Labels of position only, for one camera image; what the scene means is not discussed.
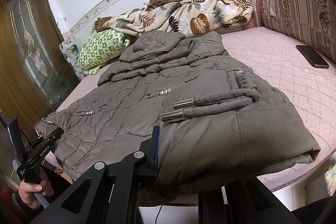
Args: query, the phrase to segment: green checkered pillow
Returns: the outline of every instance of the green checkered pillow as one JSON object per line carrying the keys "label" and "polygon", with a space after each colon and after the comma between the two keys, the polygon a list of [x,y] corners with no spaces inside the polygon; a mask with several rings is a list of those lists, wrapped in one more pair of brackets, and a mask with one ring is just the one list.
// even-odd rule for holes
{"label": "green checkered pillow", "polygon": [[93,68],[121,55],[130,43],[130,36],[113,29],[92,32],[83,45],[77,65],[83,71],[91,70],[92,73],[89,74],[93,74],[96,71],[92,70]]}

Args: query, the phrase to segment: gray handle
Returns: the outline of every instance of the gray handle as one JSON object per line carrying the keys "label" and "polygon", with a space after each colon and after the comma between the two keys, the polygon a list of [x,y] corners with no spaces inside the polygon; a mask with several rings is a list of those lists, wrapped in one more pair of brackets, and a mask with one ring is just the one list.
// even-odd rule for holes
{"label": "gray handle", "polygon": [[[19,164],[16,162],[15,159],[13,160],[13,167],[14,167],[15,171],[19,167]],[[45,197],[44,197],[44,195],[42,195],[42,193],[34,193],[34,196],[41,203],[41,205],[43,206],[43,208],[46,209],[49,206],[49,202],[45,199]]]}

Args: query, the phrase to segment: wooden door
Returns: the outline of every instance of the wooden door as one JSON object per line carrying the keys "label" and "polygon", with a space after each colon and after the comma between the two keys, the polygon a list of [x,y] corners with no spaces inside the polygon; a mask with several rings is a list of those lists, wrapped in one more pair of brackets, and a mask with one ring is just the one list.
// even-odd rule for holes
{"label": "wooden door", "polygon": [[0,108],[17,116],[30,140],[34,126],[78,84],[59,49],[46,0],[0,2]]}

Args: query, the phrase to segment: hand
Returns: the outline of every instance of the hand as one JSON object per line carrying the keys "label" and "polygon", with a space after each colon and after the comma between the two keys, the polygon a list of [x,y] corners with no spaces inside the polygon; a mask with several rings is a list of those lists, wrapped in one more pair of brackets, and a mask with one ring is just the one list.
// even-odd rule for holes
{"label": "hand", "polygon": [[41,178],[40,184],[29,183],[23,180],[19,187],[19,196],[21,200],[31,209],[38,209],[41,206],[33,193],[42,192],[43,195],[47,196],[52,196],[54,194],[51,183],[42,168],[39,169],[39,174]]}

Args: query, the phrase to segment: smartphone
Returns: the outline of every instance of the smartphone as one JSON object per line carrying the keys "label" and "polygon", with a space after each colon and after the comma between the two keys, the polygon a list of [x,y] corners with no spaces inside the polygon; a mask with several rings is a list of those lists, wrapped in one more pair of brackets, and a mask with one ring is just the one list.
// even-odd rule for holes
{"label": "smartphone", "polygon": [[307,59],[310,65],[318,69],[329,69],[328,63],[317,51],[308,45],[296,45],[296,48]]}

